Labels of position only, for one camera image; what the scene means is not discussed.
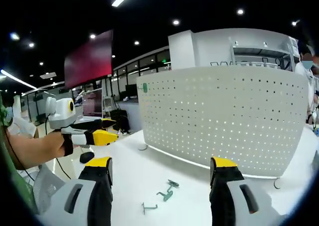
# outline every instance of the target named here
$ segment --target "cable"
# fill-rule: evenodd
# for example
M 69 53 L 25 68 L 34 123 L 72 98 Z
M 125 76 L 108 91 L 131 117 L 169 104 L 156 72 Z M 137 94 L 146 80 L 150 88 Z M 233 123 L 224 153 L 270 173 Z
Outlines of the cable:
M 45 135 L 48 134 L 47 129 L 46 129 L 46 122 L 47 122 L 47 120 L 48 120 L 48 118 L 49 118 L 49 115 L 45 118 Z M 61 170 L 63 171 L 63 173 L 64 173 L 69 179 L 71 179 L 71 177 L 70 177 L 70 176 L 64 171 L 64 169 L 62 168 L 62 166 L 61 166 L 60 161 L 58 160 L 58 158 L 56 158 L 56 160 L 57 160 L 57 162 L 58 162 L 58 164 L 59 164 Z
M 11 148 L 12 152 L 14 153 L 16 159 L 17 159 L 18 162 L 21 164 L 21 166 L 22 166 L 23 170 L 26 172 L 26 174 L 35 182 L 35 180 L 31 177 L 31 175 L 30 175 L 30 174 L 28 173 L 28 171 L 25 169 L 25 167 L 24 167 L 23 164 L 21 163 L 20 159 L 19 159 L 18 156 L 16 155 L 15 151 L 13 150 L 13 147 L 12 147 L 12 145 L 11 145 L 11 143 L 10 143 L 10 140 L 9 140 L 9 136 L 8 136 L 8 134 L 7 134 L 7 132 L 6 132 L 5 129 L 4 129 L 4 132 L 5 132 L 6 139 L 8 140 L 8 143 L 9 143 L 9 145 L 10 145 L 10 148 Z

